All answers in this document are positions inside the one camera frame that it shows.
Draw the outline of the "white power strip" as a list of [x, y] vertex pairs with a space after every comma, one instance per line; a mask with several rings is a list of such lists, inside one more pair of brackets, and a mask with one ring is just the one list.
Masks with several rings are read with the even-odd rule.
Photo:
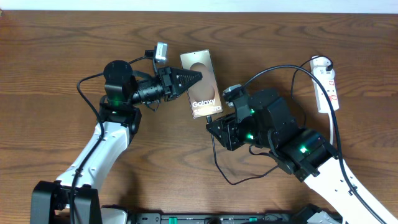
[[[333, 106], [333, 110], [338, 110], [340, 106], [336, 92], [335, 71], [333, 69], [331, 60], [326, 57], [321, 57], [320, 55], [313, 56], [312, 60], [310, 61], [310, 68], [312, 75], [318, 79], [325, 89], [327, 97]], [[330, 113], [330, 108], [326, 101], [324, 92], [322, 92], [319, 84], [316, 81], [313, 81], [313, 85], [318, 112], [324, 114]]]

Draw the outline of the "gold Samsung Galaxy smartphone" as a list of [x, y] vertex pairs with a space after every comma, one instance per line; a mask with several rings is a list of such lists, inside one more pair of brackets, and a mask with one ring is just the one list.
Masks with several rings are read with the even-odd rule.
[[183, 69], [200, 72], [202, 79], [188, 89], [188, 99], [194, 119], [222, 113], [220, 93], [210, 51], [199, 50], [180, 55]]

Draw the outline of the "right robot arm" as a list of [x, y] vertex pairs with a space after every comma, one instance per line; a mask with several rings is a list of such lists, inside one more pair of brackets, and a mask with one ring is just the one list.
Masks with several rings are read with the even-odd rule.
[[235, 112], [206, 125], [230, 151], [244, 144], [266, 147], [278, 167], [321, 195], [348, 223], [397, 223], [355, 177], [338, 151], [319, 132], [300, 127], [275, 89], [224, 97]]

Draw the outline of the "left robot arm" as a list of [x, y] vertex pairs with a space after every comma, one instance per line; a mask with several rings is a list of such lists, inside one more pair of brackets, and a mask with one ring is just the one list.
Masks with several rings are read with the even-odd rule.
[[95, 131], [73, 164], [53, 182], [40, 181], [32, 192], [31, 223], [134, 223], [117, 205], [100, 206], [99, 191], [116, 159], [137, 134], [138, 105], [172, 101], [202, 79], [201, 72], [163, 67], [155, 76], [115, 60], [105, 66]]

